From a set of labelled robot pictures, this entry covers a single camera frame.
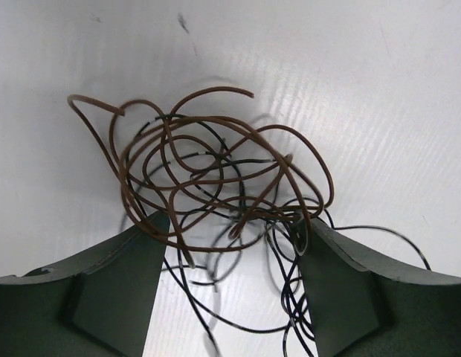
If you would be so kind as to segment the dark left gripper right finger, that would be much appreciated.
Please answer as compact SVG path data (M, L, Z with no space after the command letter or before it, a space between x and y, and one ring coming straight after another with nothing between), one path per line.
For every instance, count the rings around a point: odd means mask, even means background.
M295 225L319 356L461 356L461 277L411 266L315 219Z

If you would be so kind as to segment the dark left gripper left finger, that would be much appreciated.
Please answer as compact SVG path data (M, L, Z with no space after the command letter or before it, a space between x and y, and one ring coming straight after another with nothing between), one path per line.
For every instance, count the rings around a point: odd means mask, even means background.
M132 226L0 277L0 356L142 356L165 250Z

